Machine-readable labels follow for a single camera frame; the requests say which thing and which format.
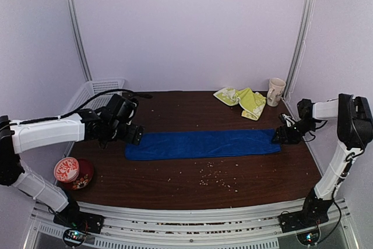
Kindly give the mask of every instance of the mug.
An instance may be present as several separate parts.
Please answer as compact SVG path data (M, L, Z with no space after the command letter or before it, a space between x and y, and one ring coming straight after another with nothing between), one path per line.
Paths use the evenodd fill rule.
M280 78L269 79L267 104L272 107L279 105L281 96L284 92L286 82Z

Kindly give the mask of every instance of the white basket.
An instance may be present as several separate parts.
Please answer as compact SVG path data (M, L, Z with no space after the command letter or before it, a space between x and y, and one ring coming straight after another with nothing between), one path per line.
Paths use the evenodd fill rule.
M123 88L124 83L125 83L125 79L96 80L96 81L88 81L84 83L79 88L79 90L75 93L75 95L72 97L68 106L64 110L63 114L70 112L74 110L75 108L79 107L81 104L83 104L85 101L87 101L89 98L91 98L97 93L103 92L105 90ZM114 93L107 93L102 96L99 96L98 98L88 103L85 106L85 108L90 108L90 109L95 110L97 108L105 106L110 100L110 97Z

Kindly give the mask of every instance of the green towel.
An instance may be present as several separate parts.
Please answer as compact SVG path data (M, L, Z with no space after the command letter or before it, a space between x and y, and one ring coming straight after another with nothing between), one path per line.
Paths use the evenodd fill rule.
M231 87L225 87L214 93L214 97L224 102L228 106L240 104L242 109L241 116L257 121L261 116L266 98L260 93L254 93L250 88L236 90Z

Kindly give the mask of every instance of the blue towel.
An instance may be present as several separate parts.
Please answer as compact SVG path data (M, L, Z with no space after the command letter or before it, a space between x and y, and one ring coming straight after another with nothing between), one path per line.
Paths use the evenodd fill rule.
M274 129L160 132L144 134L139 146L126 145L129 160L197 159L262 155L281 151Z

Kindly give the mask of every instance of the dark brown tabletop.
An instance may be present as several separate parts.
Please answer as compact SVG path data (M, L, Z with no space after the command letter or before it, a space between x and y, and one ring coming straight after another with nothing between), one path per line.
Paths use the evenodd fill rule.
M266 106L259 121L241 117L212 92L156 92L140 99L134 123L146 132L267 129L281 125L283 103ZM97 141L76 143L71 156L92 161L92 182L74 191L78 201L143 209L217 209L303 198L320 179L305 143L271 155L130 161L123 142L101 150Z

